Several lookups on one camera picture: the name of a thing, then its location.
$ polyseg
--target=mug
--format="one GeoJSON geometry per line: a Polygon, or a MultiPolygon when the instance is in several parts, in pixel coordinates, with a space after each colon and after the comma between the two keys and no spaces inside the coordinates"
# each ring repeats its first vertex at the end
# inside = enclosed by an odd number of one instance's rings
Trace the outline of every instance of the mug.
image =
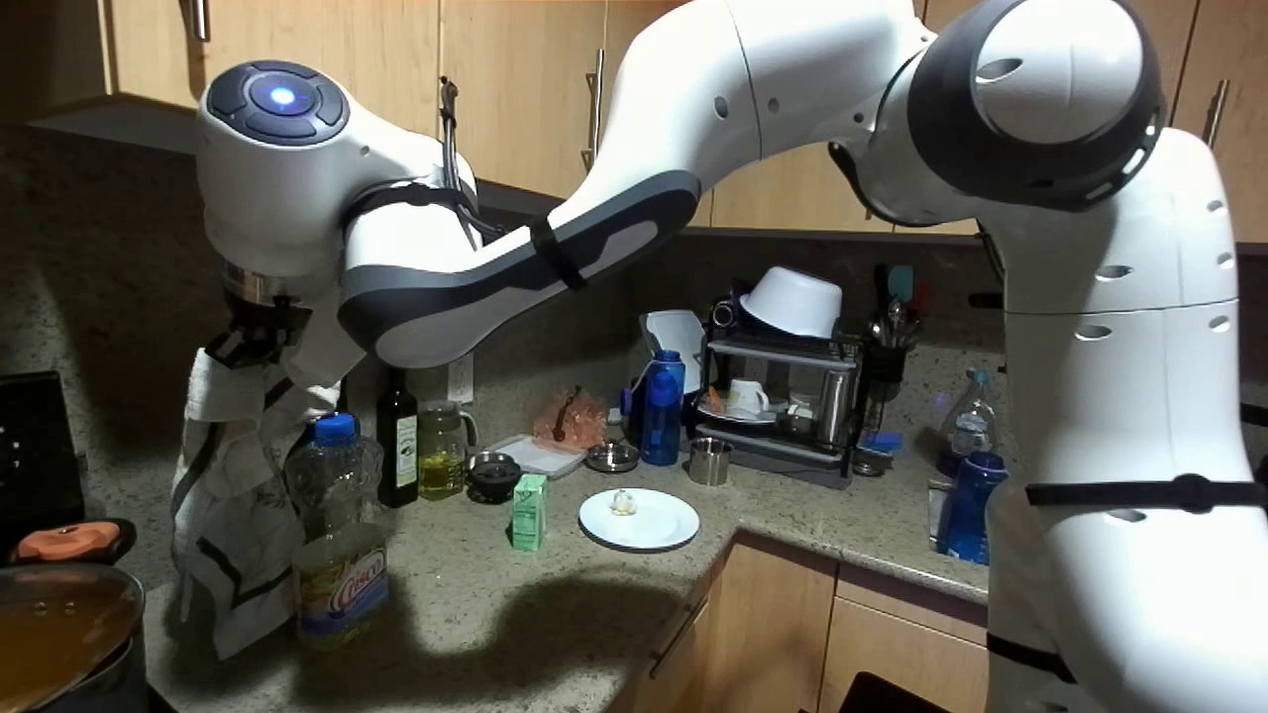
{"type": "Polygon", "coordinates": [[[467,487],[477,422],[459,404],[434,400],[421,409],[421,496],[450,499],[467,487]]]}
{"type": "Polygon", "coordinates": [[[734,413],[734,414],[767,414],[769,413],[769,397],[767,397],[760,380],[731,380],[727,413],[734,413]]]}

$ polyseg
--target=white bowl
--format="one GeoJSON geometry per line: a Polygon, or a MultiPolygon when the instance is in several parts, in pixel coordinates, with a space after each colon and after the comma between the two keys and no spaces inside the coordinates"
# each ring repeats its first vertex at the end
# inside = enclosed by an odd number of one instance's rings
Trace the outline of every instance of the white bowl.
{"type": "Polygon", "coordinates": [[[743,293],[743,306],[769,327],[830,339],[842,318],[842,286],[775,264],[752,293],[743,293]]]}

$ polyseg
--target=dish soap bottle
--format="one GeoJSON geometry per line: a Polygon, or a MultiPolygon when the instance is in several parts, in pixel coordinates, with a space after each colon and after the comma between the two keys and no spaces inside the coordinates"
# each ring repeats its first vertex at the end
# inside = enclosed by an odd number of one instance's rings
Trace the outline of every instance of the dish soap bottle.
{"type": "Polygon", "coordinates": [[[312,422],[312,443],[287,460],[287,478],[307,522],[292,554],[292,625],[312,648],[333,648],[362,635],[390,603],[390,532],[368,516],[374,478],[366,471],[362,422],[331,413],[312,422]]]}
{"type": "Polygon", "coordinates": [[[983,365],[967,367],[967,384],[949,414],[940,471],[954,476],[974,450],[1000,450],[994,386],[983,365]]]}
{"type": "Polygon", "coordinates": [[[376,439],[385,448],[381,503],[405,505],[421,499],[421,400],[399,367],[390,367],[390,386],[376,400],[376,439]]]}

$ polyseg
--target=blue bottle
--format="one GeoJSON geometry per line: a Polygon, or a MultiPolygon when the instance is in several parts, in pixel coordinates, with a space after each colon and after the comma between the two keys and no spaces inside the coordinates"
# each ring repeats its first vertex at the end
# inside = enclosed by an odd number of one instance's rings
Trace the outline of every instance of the blue bottle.
{"type": "Polygon", "coordinates": [[[967,460],[958,460],[954,483],[945,499],[940,542],[934,542],[940,554],[990,562],[987,503],[1003,478],[1008,478],[1008,468],[994,450],[970,450],[967,460]]]}
{"type": "Polygon", "coordinates": [[[677,462],[685,365],[674,347],[658,347],[641,376],[641,462],[677,462]]]}

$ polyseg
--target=bottle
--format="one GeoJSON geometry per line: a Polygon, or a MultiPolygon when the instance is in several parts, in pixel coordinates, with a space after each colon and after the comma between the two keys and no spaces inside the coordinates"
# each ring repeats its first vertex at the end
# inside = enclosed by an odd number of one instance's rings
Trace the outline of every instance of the bottle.
{"type": "Polygon", "coordinates": [[[405,505],[421,496],[421,400],[399,367],[390,367],[390,386],[376,400],[376,439],[385,450],[376,496],[385,505],[405,505]]]}
{"type": "Polygon", "coordinates": [[[640,455],[645,462],[677,462],[685,365],[674,347],[658,347],[641,380],[640,455]]]}
{"type": "Polygon", "coordinates": [[[312,648],[333,648],[362,635],[390,603],[390,532],[374,516],[374,476],[366,471],[362,422],[331,413],[312,439],[287,460],[287,483],[307,522],[292,554],[292,625],[312,648]]]}
{"type": "Polygon", "coordinates": [[[608,409],[608,422],[603,422],[603,439],[608,443],[628,443],[628,413],[624,409],[608,409]]]}
{"type": "Polygon", "coordinates": [[[362,422],[355,413],[331,413],[312,422],[312,439],[287,460],[287,487],[307,522],[307,540],[320,540],[362,517],[362,422]]]}
{"type": "Polygon", "coordinates": [[[994,386],[987,367],[970,365],[967,384],[949,414],[940,471],[954,476],[974,450],[1000,450],[994,386]]]}

